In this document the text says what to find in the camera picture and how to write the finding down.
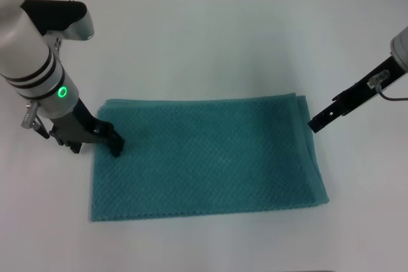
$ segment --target teal towel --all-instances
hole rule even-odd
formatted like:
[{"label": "teal towel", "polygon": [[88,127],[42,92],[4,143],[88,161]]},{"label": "teal towel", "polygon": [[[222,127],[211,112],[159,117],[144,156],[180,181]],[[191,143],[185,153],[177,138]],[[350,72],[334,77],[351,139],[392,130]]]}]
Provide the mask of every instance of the teal towel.
[{"label": "teal towel", "polygon": [[286,210],[327,203],[305,97],[108,100],[125,139],[96,145],[93,221]]}]

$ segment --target table surface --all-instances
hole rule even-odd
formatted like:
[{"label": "table surface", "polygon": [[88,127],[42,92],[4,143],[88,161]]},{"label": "table surface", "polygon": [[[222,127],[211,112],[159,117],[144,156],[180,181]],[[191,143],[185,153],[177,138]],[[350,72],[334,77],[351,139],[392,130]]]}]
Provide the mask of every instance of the table surface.
[{"label": "table surface", "polygon": [[[61,60],[90,111],[109,98],[306,95],[312,115],[390,55],[408,0],[77,0],[95,36]],[[317,208],[92,223],[92,146],[20,127],[0,80],[1,271],[402,271],[408,104],[377,97],[315,135]],[[389,96],[408,95],[408,78]]]}]

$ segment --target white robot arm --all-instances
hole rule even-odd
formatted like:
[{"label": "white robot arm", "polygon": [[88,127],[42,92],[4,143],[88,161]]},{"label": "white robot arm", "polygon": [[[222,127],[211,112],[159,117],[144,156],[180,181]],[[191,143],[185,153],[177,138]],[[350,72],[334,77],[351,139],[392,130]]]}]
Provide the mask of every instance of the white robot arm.
[{"label": "white robot arm", "polygon": [[345,116],[379,94],[389,101],[406,101],[408,98],[388,98],[383,89],[408,73],[408,27],[391,41],[391,56],[367,76],[333,98],[333,103],[309,122],[319,132],[330,122]]},{"label": "white robot arm", "polygon": [[[74,153],[82,143],[106,143],[119,156],[124,140],[111,123],[89,113],[59,60],[63,38],[85,40],[92,35],[91,16],[82,3],[0,0],[0,75],[27,101],[22,127],[49,138],[40,115],[54,123],[50,135],[58,144]],[[56,41],[47,44],[47,37]]]}]

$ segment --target cable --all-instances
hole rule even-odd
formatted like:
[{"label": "cable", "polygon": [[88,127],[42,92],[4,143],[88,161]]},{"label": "cable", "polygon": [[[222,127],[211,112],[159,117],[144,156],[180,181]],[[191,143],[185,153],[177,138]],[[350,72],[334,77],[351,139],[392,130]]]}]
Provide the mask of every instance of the cable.
[{"label": "cable", "polygon": [[407,97],[407,98],[390,98],[390,97],[387,97],[387,96],[385,96],[385,95],[383,94],[383,92],[382,92],[381,90],[378,90],[378,89],[377,89],[377,93],[378,93],[382,98],[384,98],[385,100],[388,100],[388,101],[408,101],[408,97]]},{"label": "cable", "polygon": [[36,116],[36,119],[37,119],[38,123],[40,124],[40,126],[44,129],[44,131],[46,131],[45,126],[44,126],[43,122],[41,121],[41,119],[39,118],[38,115]]}]

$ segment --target metal bracket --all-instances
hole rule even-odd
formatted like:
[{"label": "metal bracket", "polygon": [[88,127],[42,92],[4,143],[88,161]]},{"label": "metal bracket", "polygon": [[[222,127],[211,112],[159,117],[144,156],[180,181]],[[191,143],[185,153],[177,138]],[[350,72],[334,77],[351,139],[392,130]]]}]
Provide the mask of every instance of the metal bracket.
[{"label": "metal bracket", "polygon": [[53,33],[53,34],[46,34],[43,36],[47,45],[51,48],[51,50],[59,57],[59,50],[62,46],[62,35]]},{"label": "metal bracket", "polygon": [[49,139],[50,135],[47,133],[47,130],[43,125],[43,122],[37,115],[39,107],[40,104],[37,101],[31,101],[30,103],[27,103],[27,112],[25,113],[21,126],[24,129],[28,130],[33,129],[45,139]]}]

